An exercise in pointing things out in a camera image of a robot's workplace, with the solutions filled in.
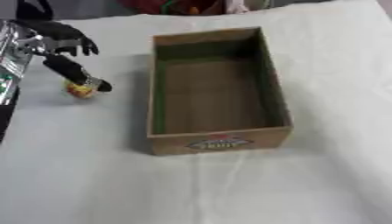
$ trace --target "robotic arm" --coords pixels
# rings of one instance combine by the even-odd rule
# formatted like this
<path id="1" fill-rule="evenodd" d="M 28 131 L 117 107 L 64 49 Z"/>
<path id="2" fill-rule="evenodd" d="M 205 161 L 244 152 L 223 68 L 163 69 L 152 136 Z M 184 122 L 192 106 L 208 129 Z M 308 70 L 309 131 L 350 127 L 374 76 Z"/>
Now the robotic arm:
<path id="1" fill-rule="evenodd" d="M 3 21 L 0 31 L 0 105 L 10 103 L 34 55 L 45 57 L 45 66 L 77 86 L 110 92 L 109 83 L 91 76 L 83 66 L 62 55 L 76 56 L 79 47 L 85 55 L 99 53 L 93 40 L 68 24 L 40 20 Z"/>

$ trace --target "red object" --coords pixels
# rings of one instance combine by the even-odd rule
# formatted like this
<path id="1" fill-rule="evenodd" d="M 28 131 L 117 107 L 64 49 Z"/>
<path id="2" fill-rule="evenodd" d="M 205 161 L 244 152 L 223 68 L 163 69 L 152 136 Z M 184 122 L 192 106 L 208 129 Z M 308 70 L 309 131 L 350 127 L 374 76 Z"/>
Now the red object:
<path id="1" fill-rule="evenodd" d="M 133 8 L 140 13 L 161 14 L 161 6 L 168 0 L 118 0 L 125 7 Z M 224 0 L 173 0 L 169 14 L 189 15 L 195 7 L 200 15 L 224 14 Z"/>

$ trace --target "table surface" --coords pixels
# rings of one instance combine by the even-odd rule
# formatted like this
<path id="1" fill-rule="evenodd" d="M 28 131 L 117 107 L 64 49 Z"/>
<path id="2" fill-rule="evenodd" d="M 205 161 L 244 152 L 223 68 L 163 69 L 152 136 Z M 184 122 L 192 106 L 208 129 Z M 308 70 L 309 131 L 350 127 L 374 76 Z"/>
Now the table surface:
<path id="1" fill-rule="evenodd" d="M 34 61 L 0 150 L 0 223 L 390 223 L 392 25 L 375 1 L 68 23 L 101 47 L 77 60 L 115 89 L 75 100 Z M 151 36 L 249 26 L 293 116 L 281 149 L 150 155 Z"/>

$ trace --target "open box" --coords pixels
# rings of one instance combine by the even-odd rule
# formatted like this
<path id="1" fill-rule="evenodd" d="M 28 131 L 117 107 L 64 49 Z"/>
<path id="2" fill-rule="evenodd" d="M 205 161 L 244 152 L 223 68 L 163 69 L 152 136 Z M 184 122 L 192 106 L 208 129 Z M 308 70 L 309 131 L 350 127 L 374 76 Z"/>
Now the open box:
<path id="1" fill-rule="evenodd" d="M 260 28 L 154 37 L 155 154 L 276 148 L 291 126 Z"/>

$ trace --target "wooden box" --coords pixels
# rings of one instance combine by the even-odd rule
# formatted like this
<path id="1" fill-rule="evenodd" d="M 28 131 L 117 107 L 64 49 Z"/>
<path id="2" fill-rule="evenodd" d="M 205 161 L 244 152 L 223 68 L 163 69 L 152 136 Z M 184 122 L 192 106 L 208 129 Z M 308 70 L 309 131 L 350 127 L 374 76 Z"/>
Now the wooden box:
<path id="1" fill-rule="evenodd" d="M 291 118 L 260 28 L 154 37 L 157 155 L 276 148 Z"/>

